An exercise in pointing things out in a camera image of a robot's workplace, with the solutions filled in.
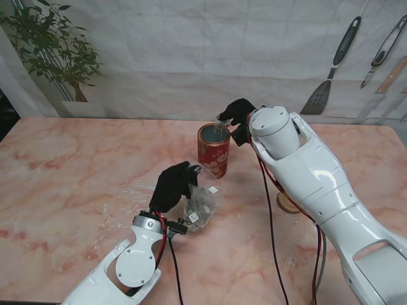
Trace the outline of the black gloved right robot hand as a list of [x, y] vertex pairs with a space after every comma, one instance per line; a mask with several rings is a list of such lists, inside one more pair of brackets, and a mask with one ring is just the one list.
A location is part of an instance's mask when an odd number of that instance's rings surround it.
[[247, 116], [256, 108], [245, 98], [230, 103], [226, 109], [217, 115], [221, 122], [229, 121], [231, 126], [246, 122]]

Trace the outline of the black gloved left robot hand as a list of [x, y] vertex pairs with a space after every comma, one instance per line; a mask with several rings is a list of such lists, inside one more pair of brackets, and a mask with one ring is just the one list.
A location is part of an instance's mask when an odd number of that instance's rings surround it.
[[190, 199], [190, 185], [198, 185], [198, 174], [201, 169], [200, 165], [191, 165], [189, 161], [183, 161], [164, 170], [158, 177], [149, 202], [149, 211], [167, 213], [179, 203], [182, 196]]

